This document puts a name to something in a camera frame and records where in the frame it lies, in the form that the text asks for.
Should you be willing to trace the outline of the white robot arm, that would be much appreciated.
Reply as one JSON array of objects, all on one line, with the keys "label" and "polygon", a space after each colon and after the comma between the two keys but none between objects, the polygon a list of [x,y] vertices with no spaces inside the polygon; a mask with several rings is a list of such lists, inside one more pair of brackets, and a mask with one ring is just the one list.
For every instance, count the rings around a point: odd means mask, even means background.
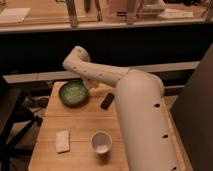
[{"label": "white robot arm", "polygon": [[129,171],[180,171],[172,142],[161,79],[141,70],[96,64],[74,47],[63,67],[90,81],[115,88],[115,105]]}]

